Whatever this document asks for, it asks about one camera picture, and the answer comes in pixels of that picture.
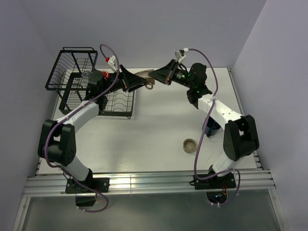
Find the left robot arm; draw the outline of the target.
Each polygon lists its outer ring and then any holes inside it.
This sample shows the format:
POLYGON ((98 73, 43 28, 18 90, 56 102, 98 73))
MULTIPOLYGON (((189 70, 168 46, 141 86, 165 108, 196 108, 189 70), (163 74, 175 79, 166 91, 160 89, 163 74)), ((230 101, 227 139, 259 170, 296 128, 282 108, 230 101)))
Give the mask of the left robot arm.
POLYGON ((107 94, 117 90, 131 92, 146 85, 146 80, 120 66, 116 73, 86 71, 86 96, 80 105, 57 120, 42 125, 38 155, 52 168, 59 168, 82 192, 94 187, 93 172, 76 156, 76 133, 90 120, 102 113, 108 103, 107 94))

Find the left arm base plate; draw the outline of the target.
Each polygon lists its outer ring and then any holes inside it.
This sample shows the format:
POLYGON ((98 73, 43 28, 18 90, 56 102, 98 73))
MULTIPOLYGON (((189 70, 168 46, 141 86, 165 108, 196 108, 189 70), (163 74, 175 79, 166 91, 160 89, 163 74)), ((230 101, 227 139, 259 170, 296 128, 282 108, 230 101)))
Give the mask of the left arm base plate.
MULTIPOLYGON (((91 185, 88 186, 88 188, 91 188, 95 191, 98 191, 100 193, 107 193, 109 190, 109 178, 94 178, 91 185)), ((65 193, 66 194, 81 194, 81 193, 91 193, 91 190, 87 190, 80 185, 78 185, 74 180, 68 179, 65 193)))

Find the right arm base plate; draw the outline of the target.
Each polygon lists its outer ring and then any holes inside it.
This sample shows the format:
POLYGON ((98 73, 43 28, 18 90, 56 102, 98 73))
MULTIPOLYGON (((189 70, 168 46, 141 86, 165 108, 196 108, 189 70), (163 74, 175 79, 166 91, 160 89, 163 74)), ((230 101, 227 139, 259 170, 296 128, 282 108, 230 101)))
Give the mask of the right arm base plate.
POLYGON ((215 190, 215 189, 233 189, 236 188, 234 175, 228 173, 223 177, 213 177, 207 180, 198 180, 193 176, 193 180, 189 182, 196 190, 215 190))

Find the clear glass tumbler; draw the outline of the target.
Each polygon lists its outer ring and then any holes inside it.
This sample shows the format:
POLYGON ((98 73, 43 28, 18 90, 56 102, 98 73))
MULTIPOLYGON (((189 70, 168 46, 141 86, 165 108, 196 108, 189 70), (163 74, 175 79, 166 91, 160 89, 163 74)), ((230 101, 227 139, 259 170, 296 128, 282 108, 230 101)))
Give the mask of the clear glass tumbler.
POLYGON ((91 71, 90 70, 86 70, 82 74, 82 78, 86 79, 86 80, 89 80, 90 76, 91 76, 91 71))

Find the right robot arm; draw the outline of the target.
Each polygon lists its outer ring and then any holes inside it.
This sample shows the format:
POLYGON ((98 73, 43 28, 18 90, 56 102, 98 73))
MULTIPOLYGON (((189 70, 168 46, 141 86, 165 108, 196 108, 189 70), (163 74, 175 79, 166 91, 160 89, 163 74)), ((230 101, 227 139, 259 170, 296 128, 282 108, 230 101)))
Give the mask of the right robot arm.
POLYGON ((206 86, 206 65, 194 63, 190 70, 181 69, 176 60, 154 70, 149 76, 165 85, 176 82, 188 88, 187 98, 195 108, 204 111, 207 118, 212 118, 224 131, 223 154, 209 169, 209 176, 200 177, 198 181, 208 180, 212 187, 220 187, 225 175, 233 171, 236 164, 245 156, 259 148, 259 139, 255 119, 251 115, 242 115, 230 109, 216 99, 216 94, 206 86))

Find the red ceramic mug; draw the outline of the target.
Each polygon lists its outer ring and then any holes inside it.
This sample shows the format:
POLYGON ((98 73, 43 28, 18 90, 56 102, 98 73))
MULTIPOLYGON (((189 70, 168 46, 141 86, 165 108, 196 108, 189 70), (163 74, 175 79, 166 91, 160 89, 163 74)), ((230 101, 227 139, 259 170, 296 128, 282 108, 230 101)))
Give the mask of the red ceramic mug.
POLYGON ((101 73, 106 81, 110 78, 110 74, 107 71, 101 71, 101 73))

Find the brown ribbed mug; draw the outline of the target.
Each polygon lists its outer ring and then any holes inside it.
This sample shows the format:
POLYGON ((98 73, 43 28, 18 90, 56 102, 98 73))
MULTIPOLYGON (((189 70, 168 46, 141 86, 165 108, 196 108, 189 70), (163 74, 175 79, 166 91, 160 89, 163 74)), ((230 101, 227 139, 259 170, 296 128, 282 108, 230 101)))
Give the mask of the brown ribbed mug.
POLYGON ((155 85, 155 79, 151 76, 149 76, 149 73, 152 72, 153 69, 147 69, 143 71, 136 72, 135 75, 142 77, 143 79, 146 80, 146 82, 143 84, 146 89, 152 90, 155 85))

